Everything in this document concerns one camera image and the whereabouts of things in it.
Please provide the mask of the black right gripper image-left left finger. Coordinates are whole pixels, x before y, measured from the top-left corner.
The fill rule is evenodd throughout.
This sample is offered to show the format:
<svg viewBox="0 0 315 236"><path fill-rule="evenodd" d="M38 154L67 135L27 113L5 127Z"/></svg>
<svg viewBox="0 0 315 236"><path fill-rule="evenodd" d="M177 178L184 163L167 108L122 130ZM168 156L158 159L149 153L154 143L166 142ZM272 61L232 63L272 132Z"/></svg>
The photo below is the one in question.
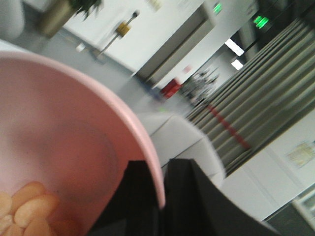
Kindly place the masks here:
<svg viewBox="0 0 315 236"><path fill-rule="evenodd" d="M90 236L158 236L159 208L145 161L129 161L123 179Z"/></svg>

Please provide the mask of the black right gripper image-right right finger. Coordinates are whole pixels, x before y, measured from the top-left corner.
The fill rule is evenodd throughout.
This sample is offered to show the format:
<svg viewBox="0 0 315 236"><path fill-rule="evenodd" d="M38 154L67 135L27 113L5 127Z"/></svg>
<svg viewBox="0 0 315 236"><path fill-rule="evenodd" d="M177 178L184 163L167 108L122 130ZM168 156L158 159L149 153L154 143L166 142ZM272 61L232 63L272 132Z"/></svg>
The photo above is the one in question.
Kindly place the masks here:
<svg viewBox="0 0 315 236"><path fill-rule="evenodd" d="M167 236L278 236L230 201L193 159L173 159L164 178Z"/></svg>

